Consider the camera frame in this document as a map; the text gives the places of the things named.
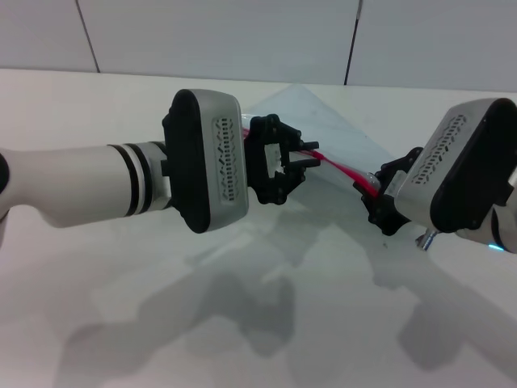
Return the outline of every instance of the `blue light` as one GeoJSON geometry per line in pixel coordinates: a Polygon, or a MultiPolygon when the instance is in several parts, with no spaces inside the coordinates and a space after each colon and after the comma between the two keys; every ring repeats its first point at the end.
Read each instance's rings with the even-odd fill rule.
{"type": "Polygon", "coordinates": [[[494,244],[489,244],[488,247],[492,248],[492,249],[495,249],[496,251],[504,251],[504,249],[502,249],[500,246],[497,246],[497,245],[494,245],[494,244]]]}

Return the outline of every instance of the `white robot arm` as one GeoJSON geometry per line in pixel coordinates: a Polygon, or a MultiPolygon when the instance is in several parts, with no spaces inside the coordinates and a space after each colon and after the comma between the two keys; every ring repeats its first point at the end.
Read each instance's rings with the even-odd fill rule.
{"type": "Polygon", "coordinates": [[[176,208],[196,233],[244,217],[247,187],[261,203],[281,205],[318,160],[290,162],[289,152],[313,150],[278,116],[255,117],[245,141],[231,95],[178,92],[162,122],[165,141],[82,149],[0,150],[0,217],[16,205],[37,208],[66,227],[176,208]],[[279,171],[267,169],[264,147],[280,150],[279,171]]]}
{"type": "Polygon", "coordinates": [[[424,148],[382,166],[379,194],[362,199],[384,234],[425,226],[424,249],[435,234],[456,233],[517,253],[516,167],[517,107],[480,99],[450,109],[424,148]]]}

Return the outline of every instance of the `white wall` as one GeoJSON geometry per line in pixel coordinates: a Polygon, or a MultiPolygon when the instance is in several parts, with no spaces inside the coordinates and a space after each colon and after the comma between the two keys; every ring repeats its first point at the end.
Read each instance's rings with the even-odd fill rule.
{"type": "Polygon", "coordinates": [[[95,71],[74,0],[0,0],[0,67],[95,71]]]}
{"type": "Polygon", "coordinates": [[[364,0],[348,84],[517,91],[517,1],[364,0]]]}
{"type": "Polygon", "coordinates": [[[89,0],[102,72],[343,84],[358,0],[89,0]]]}

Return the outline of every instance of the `tabletop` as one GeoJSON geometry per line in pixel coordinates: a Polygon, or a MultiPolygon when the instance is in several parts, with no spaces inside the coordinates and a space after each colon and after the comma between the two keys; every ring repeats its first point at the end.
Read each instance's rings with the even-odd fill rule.
{"type": "MultiPolygon", "coordinates": [[[[286,86],[0,70],[0,145],[160,140],[182,88],[245,108],[286,86]]],[[[425,145],[456,103],[517,100],[306,87],[396,156],[425,145]]],[[[244,219],[203,235],[173,209],[54,229],[14,208],[0,249],[0,386],[517,386],[516,256],[454,235],[421,252],[421,233],[385,237],[359,193],[309,178],[284,206],[250,196],[244,219]]]]}

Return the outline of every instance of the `vent slot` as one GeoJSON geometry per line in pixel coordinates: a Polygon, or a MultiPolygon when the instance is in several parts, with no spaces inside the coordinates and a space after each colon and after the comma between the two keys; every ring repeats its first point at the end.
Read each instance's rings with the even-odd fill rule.
{"type": "Polygon", "coordinates": [[[220,117],[214,120],[213,130],[216,139],[217,178],[219,194],[223,201],[233,202],[238,197],[237,155],[235,154],[235,134],[233,120],[220,117]]]}
{"type": "Polygon", "coordinates": [[[456,141],[456,137],[466,123],[467,117],[465,115],[458,115],[450,119],[435,145],[429,150],[429,154],[423,160],[411,183],[426,184],[429,182],[431,175],[436,171],[436,167],[442,162],[444,155],[449,152],[449,147],[456,141]]]}

